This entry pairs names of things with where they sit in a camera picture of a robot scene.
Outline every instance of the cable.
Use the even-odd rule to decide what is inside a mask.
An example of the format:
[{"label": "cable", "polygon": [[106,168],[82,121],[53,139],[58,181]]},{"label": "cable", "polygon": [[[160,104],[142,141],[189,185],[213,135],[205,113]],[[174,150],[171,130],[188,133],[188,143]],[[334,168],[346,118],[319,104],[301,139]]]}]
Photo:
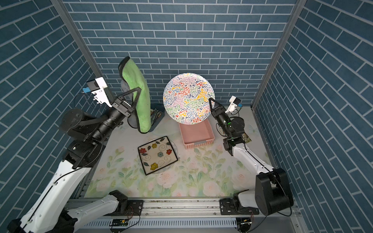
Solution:
[{"label": "cable", "polygon": [[27,220],[27,222],[30,221],[31,218],[34,216],[35,212],[37,211],[37,209],[39,208],[39,206],[40,206],[41,203],[43,202],[44,198],[48,195],[49,191],[52,189],[52,187],[54,186],[54,184],[57,183],[57,181],[58,181],[59,179],[61,179],[62,177],[66,176],[66,175],[68,175],[68,174],[70,174],[70,173],[76,172],[76,171],[78,171],[78,170],[80,170],[80,169],[82,169],[82,168],[84,168],[84,167],[90,165],[93,161],[95,161],[95,160],[97,159],[97,157],[98,157],[98,156],[100,155],[100,153],[101,153],[101,150],[102,150],[102,147],[103,147],[103,143],[104,143],[104,137],[103,137],[102,133],[101,133],[99,130],[98,130],[98,132],[101,134],[101,148],[100,148],[100,151],[99,151],[98,155],[96,156],[96,158],[95,158],[94,160],[92,160],[91,162],[89,162],[88,164],[84,165],[83,167],[80,167],[80,168],[78,168],[78,169],[76,169],[76,170],[73,170],[73,171],[71,171],[71,172],[68,172],[68,173],[64,174],[63,176],[61,176],[60,178],[58,178],[55,182],[53,182],[52,186],[48,189],[47,193],[46,193],[46,194],[44,195],[44,197],[41,199],[41,201],[39,202],[38,206],[35,208],[34,212],[31,214],[31,216],[30,216],[30,218]]},{"label": "cable", "polygon": [[258,226],[260,226],[260,225],[264,222],[264,220],[266,220],[266,218],[267,218],[267,216],[265,216],[264,219],[263,219],[263,220],[262,220],[258,225],[256,225],[253,229],[247,231],[246,233],[252,232],[252,231],[255,230],[256,228],[258,228]]},{"label": "cable", "polygon": [[78,93],[78,94],[76,94],[76,96],[74,97],[74,100],[73,100],[73,102],[74,102],[74,108],[76,107],[76,104],[75,104],[75,98],[76,98],[78,95],[84,95],[85,100],[87,101],[88,105],[89,105],[91,108],[93,108],[94,110],[99,110],[99,109],[100,109],[100,108],[94,108],[94,107],[92,107],[92,105],[88,102],[88,99],[87,99],[87,97],[86,97],[86,96],[89,96],[89,97],[92,97],[92,96],[91,96],[91,95],[87,95],[87,94],[85,94],[85,93]]},{"label": "cable", "polygon": [[[249,152],[249,150],[246,148],[246,143],[244,143],[244,146],[245,146],[245,150],[258,162],[258,163],[260,163],[260,165],[262,165],[265,169],[267,169],[267,171],[269,171],[269,172],[271,172],[270,170],[268,170],[268,168],[266,167],[266,166],[264,166],[260,161],[258,161],[250,152]],[[286,195],[286,193],[285,193],[285,191],[284,191],[284,189],[282,188],[282,185],[280,184],[280,182],[277,180],[277,178],[276,178],[276,176],[273,176],[274,177],[274,179],[277,181],[277,183],[279,184],[279,186],[280,186],[280,188],[282,189],[282,191],[283,191],[283,193],[284,193],[284,195],[285,195],[285,198],[288,200],[288,202],[289,202],[289,205],[290,205],[290,200],[289,200],[289,197]],[[290,217],[291,216],[291,214],[293,213],[292,212],[292,209],[291,209],[291,206],[290,206],[290,214],[289,215],[286,215],[286,214],[283,214],[283,213],[280,213],[280,212],[277,212],[277,213],[279,213],[279,214],[281,214],[281,215],[283,215],[283,216],[286,216],[286,217]]]},{"label": "cable", "polygon": [[242,108],[242,107],[240,107],[239,110],[235,109],[234,111],[237,111],[237,112],[236,112],[235,114],[233,114],[233,112],[232,112],[231,115],[234,116],[234,115],[237,115],[237,114],[238,114],[238,117],[239,117],[239,112],[241,111],[241,108]]},{"label": "cable", "polygon": [[127,227],[127,228],[124,229],[123,231],[127,230],[127,229],[130,228],[130,227],[133,227],[133,226],[137,225],[137,224],[140,222],[141,216],[140,216],[138,213],[133,212],[133,211],[132,211],[132,214],[137,214],[137,215],[139,216],[139,220],[137,221],[137,223],[133,224],[132,226]]},{"label": "cable", "polygon": [[220,131],[217,129],[217,123],[216,123],[216,130],[217,130],[217,132],[218,132],[221,136],[225,137],[225,135],[222,135],[222,134],[220,133]]},{"label": "cable", "polygon": [[[132,212],[132,215],[133,214],[137,214],[138,216],[139,216],[139,220],[137,221],[137,223],[135,223],[135,224],[133,224],[133,225],[131,225],[131,226],[129,226],[129,227],[127,227],[126,229],[124,229],[124,230],[122,230],[122,231],[120,231],[120,232],[123,232],[123,231],[125,231],[125,230],[127,230],[128,228],[131,228],[131,227],[133,227],[133,226],[135,226],[135,225],[137,225],[139,222],[140,222],[140,220],[141,220],[141,216],[140,216],[140,214],[138,214],[137,212],[134,212],[134,211],[130,211],[130,212]],[[112,222],[112,224],[111,225],[109,225],[110,226],[110,231],[113,229],[113,222]]]},{"label": "cable", "polygon": [[64,174],[63,176],[61,176],[60,178],[58,178],[55,182],[53,182],[53,184],[57,183],[57,181],[58,181],[59,179],[61,179],[62,177],[66,176],[66,175],[68,175],[68,174],[70,174],[70,173],[76,172],[76,171],[78,171],[78,170],[80,170],[80,169],[82,169],[82,168],[84,168],[84,167],[87,167],[88,165],[90,165],[91,163],[93,163],[93,162],[94,162],[94,161],[95,161],[95,160],[100,156],[100,153],[101,153],[101,150],[102,150],[102,147],[103,147],[103,143],[104,143],[104,136],[102,135],[102,133],[101,133],[98,129],[97,129],[97,131],[101,134],[101,148],[100,148],[100,151],[99,151],[99,153],[97,154],[96,158],[94,158],[94,160],[92,160],[92,161],[89,162],[88,164],[84,165],[83,167],[80,167],[80,168],[78,168],[78,169],[76,169],[76,170],[73,170],[73,171],[71,171],[71,172],[68,172],[68,173]]},{"label": "cable", "polygon": [[131,214],[131,217],[128,217],[128,210],[127,210],[127,218],[128,218],[128,220],[131,220],[132,219],[132,217],[134,216],[134,209],[132,208],[132,206],[129,206],[129,207],[131,207],[131,209],[132,209],[132,214]]}]

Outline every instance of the flower-patterned plate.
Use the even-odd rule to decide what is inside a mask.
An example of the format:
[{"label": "flower-patterned plate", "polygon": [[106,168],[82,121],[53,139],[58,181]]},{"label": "flower-patterned plate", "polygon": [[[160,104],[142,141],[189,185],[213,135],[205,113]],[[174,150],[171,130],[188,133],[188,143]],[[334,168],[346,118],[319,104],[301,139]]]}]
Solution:
[{"label": "flower-patterned plate", "polygon": [[167,136],[139,146],[138,152],[145,175],[152,174],[178,161]]},{"label": "flower-patterned plate", "polygon": [[172,119],[193,125],[210,115],[210,97],[215,98],[215,93],[205,78],[195,73],[183,73],[172,78],[164,88],[163,104]]}]

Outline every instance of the pink plastic tray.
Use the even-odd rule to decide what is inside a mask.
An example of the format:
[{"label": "pink plastic tray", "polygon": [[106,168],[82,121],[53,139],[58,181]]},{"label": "pink plastic tray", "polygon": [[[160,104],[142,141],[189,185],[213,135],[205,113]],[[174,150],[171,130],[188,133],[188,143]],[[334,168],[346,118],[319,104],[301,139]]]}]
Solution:
[{"label": "pink plastic tray", "polygon": [[186,149],[208,145],[215,140],[210,122],[207,119],[194,125],[179,123],[179,127]]}]

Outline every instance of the blue brick wallpaper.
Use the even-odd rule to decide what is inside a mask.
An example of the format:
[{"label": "blue brick wallpaper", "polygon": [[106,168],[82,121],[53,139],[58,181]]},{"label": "blue brick wallpaper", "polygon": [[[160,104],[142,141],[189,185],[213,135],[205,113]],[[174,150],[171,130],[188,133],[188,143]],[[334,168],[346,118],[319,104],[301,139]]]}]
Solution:
[{"label": "blue brick wallpaper", "polygon": [[[57,169],[69,137],[56,122],[94,76],[49,0],[0,6],[0,232],[6,232]],[[85,102],[78,107],[95,114]]]},{"label": "blue brick wallpaper", "polygon": [[64,0],[113,92],[130,56],[162,103],[168,81],[194,72],[217,100],[254,99],[296,0]]},{"label": "blue brick wallpaper", "polygon": [[310,232],[373,232],[373,2],[308,0],[256,108]]}]

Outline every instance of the black motor housing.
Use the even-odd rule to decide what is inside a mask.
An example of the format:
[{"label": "black motor housing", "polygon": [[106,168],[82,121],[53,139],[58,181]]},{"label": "black motor housing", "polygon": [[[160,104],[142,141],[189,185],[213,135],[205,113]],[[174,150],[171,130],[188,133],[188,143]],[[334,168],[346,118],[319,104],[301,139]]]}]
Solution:
[{"label": "black motor housing", "polygon": [[[271,182],[276,183],[276,187],[271,187]],[[265,216],[294,205],[289,180],[282,168],[256,176],[255,201]]]}]

